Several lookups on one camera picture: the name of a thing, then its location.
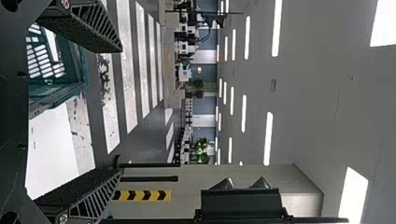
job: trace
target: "yellow black warning stripe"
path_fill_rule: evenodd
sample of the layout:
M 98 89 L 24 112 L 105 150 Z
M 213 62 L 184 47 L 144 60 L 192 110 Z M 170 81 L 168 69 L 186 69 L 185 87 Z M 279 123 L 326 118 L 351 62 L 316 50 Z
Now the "yellow black warning stripe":
M 113 201 L 171 202 L 172 190 L 116 190 Z

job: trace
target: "blue panel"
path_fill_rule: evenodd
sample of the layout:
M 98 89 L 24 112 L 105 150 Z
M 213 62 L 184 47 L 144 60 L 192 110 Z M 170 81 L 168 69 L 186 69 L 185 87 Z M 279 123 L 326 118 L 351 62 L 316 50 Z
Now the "blue panel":
M 202 68 L 202 73 L 198 74 L 198 67 Z M 216 64 L 200 64 L 191 67 L 192 79 L 201 79 L 203 82 L 217 82 L 218 66 Z
M 215 141 L 216 128 L 193 128 L 194 140 L 207 138 L 208 141 Z
M 218 0 L 196 0 L 196 3 L 202 11 L 218 11 Z
M 195 115 L 214 115 L 216 114 L 216 97 L 194 98 L 193 113 Z
M 209 29 L 199 29 L 199 36 L 204 38 L 209 34 Z M 199 49 L 217 49 L 218 48 L 218 30 L 211 30 L 209 38 L 201 44 Z

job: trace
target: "concrete floor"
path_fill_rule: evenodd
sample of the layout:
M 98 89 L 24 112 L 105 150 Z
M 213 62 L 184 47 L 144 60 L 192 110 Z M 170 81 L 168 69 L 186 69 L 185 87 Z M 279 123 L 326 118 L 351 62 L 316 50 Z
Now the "concrete floor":
M 145 10 L 146 25 L 139 38 L 135 35 L 138 33 L 135 2 Z M 124 52 L 101 55 L 87 52 L 89 88 L 65 105 L 31 120 L 31 129 L 35 131 L 31 132 L 30 147 L 35 150 L 29 154 L 26 187 L 33 198 L 94 167 L 111 165 L 117 154 L 121 154 L 121 162 L 167 163 L 166 135 L 171 127 L 174 134 L 168 141 L 174 142 L 173 138 L 179 134 L 181 112 L 176 109 L 171 116 L 168 112 L 165 120 L 160 93 L 166 77 L 159 77 L 163 72 L 158 72 L 163 70 L 158 63 L 163 52 L 158 48 L 163 48 L 163 43 L 158 43 L 162 34 L 157 36 L 161 31 L 156 22 L 157 2 L 131 0 L 125 5 L 124 1 L 103 0 L 103 3 L 115 27 L 120 28 Z M 148 13 L 153 18 L 152 25 L 149 25 Z M 144 76 L 140 73 L 139 48 L 146 51 Z M 147 84 L 145 91 L 141 91 L 143 84 Z M 142 105 L 147 106 L 145 116 Z M 55 176 L 58 181 L 43 186 L 44 179 Z

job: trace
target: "fluorescent light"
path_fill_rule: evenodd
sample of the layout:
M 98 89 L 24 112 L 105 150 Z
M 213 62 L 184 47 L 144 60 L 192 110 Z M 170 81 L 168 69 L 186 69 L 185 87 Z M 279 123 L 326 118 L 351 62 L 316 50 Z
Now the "fluorescent light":
M 231 87 L 230 114 L 233 115 L 233 87 Z
M 216 137 L 215 138 L 215 150 L 218 151 L 218 146 L 219 146 L 219 139 Z
M 266 166 L 270 164 L 273 122 L 274 122 L 274 115 L 271 112 L 267 112 L 267 125 L 265 129 L 265 145 L 264 145 L 264 165 Z
M 224 62 L 228 60 L 228 36 L 225 36 L 225 44 L 224 44 Z
M 246 34 L 245 34 L 245 59 L 248 59 L 250 48 L 250 16 L 247 17 Z
M 228 13 L 230 11 L 230 0 L 225 0 L 225 12 Z
M 370 47 L 396 44 L 396 1 L 378 0 Z
M 219 80 L 219 97 L 222 96 L 222 78 Z
M 233 61 L 235 61 L 236 29 L 233 29 Z
M 221 155 L 221 149 L 219 148 L 219 150 L 218 150 L 218 165 L 221 165 L 220 155 Z
M 227 82 L 224 82 L 224 98 L 223 98 L 223 103 L 227 105 Z
M 244 95 L 242 97 L 242 125 L 241 125 L 242 133 L 245 132 L 246 126 L 247 126 L 247 96 Z
M 346 169 L 339 217 L 347 217 L 350 224 L 360 224 L 369 181 L 351 168 Z
M 282 0 L 275 1 L 275 16 L 274 16 L 274 35 L 272 56 L 277 57 L 279 54 L 279 38 L 280 38 L 280 23 L 282 21 Z
M 216 122 L 219 121 L 219 107 L 216 105 Z
M 217 53 L 217 61 L 219 62 L 220 45 L 218 45 L 218 50 L 216 53 Z
M 219 113 L 219 124 L 218 124 L 218 127 L 219 127 L 219 132 L 221 132 L 221 113 Z
M 228 139 L 228 163 L 233 163 L 233 139 Z
M 221 4 L 220 4 L 220 14 L 222 15 L 223 12 L 224 12 L 224 1 L 221 1 Z

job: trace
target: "industrial machine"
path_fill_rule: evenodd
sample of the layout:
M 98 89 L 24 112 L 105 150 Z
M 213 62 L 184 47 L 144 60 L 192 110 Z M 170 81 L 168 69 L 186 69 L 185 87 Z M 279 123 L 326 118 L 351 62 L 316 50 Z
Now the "industrial machine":
M 176 63 L 176 71 L 179 82 L 188 82 L 192 78 L 191 64 L 188 60 L 179 60 Z
M 115 164 L 95 169 L 32 201 L 25 184 L 29 130 L 27 29 L 39 25 L 95 53 L 121 52 L 120 38 L 99 0 L 1 0 L 0 28 L 0 223 L 97 224 L 103 220 L 122 179 Z M 277 189 L 263 181 L 233 189 L 231 180 L 202 191 L 195 218 L 134 220 L 130 223 L 335 223 L 344 218 L 297 218 L 282 207 Z

